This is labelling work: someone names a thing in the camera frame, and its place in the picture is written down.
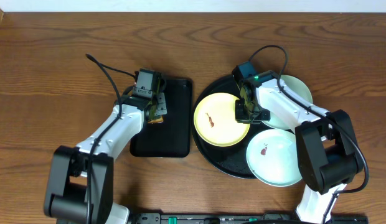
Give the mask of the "yellow sponge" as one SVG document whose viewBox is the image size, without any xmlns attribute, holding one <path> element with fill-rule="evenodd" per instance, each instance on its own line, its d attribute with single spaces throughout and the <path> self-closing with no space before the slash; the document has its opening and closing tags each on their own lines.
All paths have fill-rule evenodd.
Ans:
<svg viewBox="0 0 386 224">
<path fill-rule="evenodd" d="M 163 115 L 155 116 L 153 119 L 148 121 L 148 124 L 158 124 L 164 121 Z"/>
</svg>

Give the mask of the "yellow plate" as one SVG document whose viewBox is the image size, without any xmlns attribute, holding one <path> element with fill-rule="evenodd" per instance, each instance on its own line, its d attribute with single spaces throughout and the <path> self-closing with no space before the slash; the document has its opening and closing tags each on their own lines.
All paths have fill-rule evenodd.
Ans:
<svg viewBox="0 0 386 224">
<path fill-rule="evenodd" d="M 230 93 L 213 93 L 204 97 L 194 111 L 194 127 L 207 143 L 228 147 L 240 142 L 248 133 L 250 124 L 235 119 L 235 102 Z"/>
</svg>

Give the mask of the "light green plate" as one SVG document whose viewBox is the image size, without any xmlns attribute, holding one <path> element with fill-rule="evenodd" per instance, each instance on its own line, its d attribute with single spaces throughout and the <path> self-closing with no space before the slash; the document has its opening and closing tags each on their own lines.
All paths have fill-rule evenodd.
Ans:
<svg viewBox="0 0 386 224">
<path fill-rule="evenodd" d="M 268 129 L 255 135 L 247 146 L 247 164 L 260 181 L 275 187 L 298 183 L 296 137 L 281 129 Z"/>
<path fill-rule="evenodd" d="M 308 86 L 299 78 L 296 78 L 290 75 L 282 75 L 281 79 L 285 82 L 285 84 L 290 89 L 292 89 L 300 97 L 304 98 L 306 101 L 310 103 L 313 102 L 312 94 Z M 284 130 L 289 129 L 289 127 L 274 113 L 270 113 L 269 121 L 262 121 L 262 123 L 273 129 L 284 129 Z"/>
</svg>

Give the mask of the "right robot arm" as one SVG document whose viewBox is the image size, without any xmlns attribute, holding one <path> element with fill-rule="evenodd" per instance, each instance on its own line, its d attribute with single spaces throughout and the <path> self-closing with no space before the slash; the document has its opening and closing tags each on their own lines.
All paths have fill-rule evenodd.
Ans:
<svg viewBox="0 0 386 224">
<path fill-rule="evenodd" d="M 294 133 L 294 163 L 306 184 L 296 209 L 300 221 L 328 222 L 338 196 L 367 186 L 369 167 L 345 111 L 320 108 L 272 75 L 241 78 L 237 85 L 243 123 L 254 123 L 261 112 L 271 112 Z"/>
</svg>

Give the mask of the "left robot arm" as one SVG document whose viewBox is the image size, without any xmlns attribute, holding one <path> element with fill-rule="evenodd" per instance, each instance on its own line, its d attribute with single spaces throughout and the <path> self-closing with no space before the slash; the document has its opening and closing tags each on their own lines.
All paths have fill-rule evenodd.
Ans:
<svg viewBox="0 0 386 224">
<path fill-rule="evenodd" d="M 59 146 L 44 214 L 57 223 L 127 223 L 129 209 L 113 200 L 115 159 L 148 121 L 166 113 L 164 93 L 126 94 L 86 140 L 75 147 Z"/>
</svg>

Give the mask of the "rectangular black tray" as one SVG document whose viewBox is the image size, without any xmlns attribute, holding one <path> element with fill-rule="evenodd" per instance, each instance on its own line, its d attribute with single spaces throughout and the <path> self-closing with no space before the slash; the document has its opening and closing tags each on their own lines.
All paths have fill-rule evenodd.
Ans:
<svg viewBox="0 0 386 224">
<path fill-rule="evenodd" d="M 190 152 L 192 83 L 170 79 L 160 93 L 163 121 L 146 124 L 133 137 L 130 153 L 135 157 L 186 157 Z"/>
</svg>

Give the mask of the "round black tray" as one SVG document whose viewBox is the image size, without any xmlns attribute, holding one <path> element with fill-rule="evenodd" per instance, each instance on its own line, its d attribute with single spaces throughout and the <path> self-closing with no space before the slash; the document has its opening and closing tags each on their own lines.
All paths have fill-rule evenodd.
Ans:
<svg viewBox="0 0 386 224">
<path fill-rule="evenodd" d="M 234 96 L 239 95 L 240 90 L 231 75 L 221 77 L 206 87 L 199 95 L 193 109 L 196 109 L 197 105 L 206 96 L 220 92 L 230 93 Z M 269 127 L 263 123 L 253 124 L 250 126 L 247 135 L 238 143 L 228 147 L 217 147 L 203 140 L 195 130 L 195 127 L 191 127 L 194 142 L 203 157 L 219 171 L 241 179 L 256 178 L 248 167 L 246 150 L 250 140 L 256 134 L 267 129 Z"/>
</svg>

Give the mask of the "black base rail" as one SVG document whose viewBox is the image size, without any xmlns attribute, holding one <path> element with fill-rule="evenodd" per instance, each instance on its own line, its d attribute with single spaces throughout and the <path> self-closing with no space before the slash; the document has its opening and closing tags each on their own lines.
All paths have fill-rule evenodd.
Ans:
<svg viewBox="0 0 386 224">
<path fill-rule="evenodd" d="M 264 215 L 164 215 L 139 213 L 132 215 L 128 224 L 242 224 L 242 223 L 304 223 L 289 213 Z"/>
</svg>

